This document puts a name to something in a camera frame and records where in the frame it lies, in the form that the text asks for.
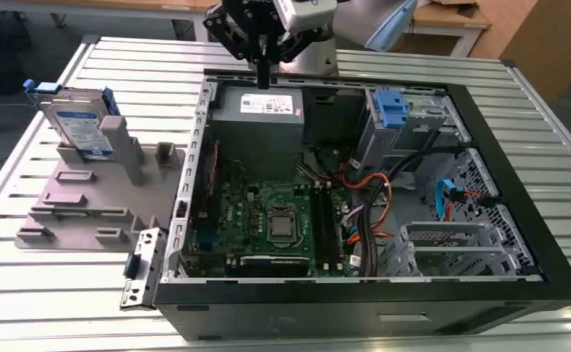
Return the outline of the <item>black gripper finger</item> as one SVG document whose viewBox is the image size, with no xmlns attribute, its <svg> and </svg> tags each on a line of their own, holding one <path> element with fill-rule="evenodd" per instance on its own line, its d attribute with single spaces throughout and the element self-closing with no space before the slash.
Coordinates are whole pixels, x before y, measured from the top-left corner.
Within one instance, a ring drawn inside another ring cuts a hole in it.
<svg viewBox="0 0 571 352">
<path fill-rule="evenodd" d="M 335 73 L 335 39 L 321 29 L 292 34 L 284 41 L 268 35 L 263 41 L 264 89 L 273 72 L 325 76 Z"/>
<path fill-rule="evenodd" d="M 260 52 L 260 35 L 245 34 L 223 7 L 211 7 L 203 24 L 233 58 L 245 60 L 256 71 L 256 86 L 264 89 L 264 55 Z"/>
</svg>

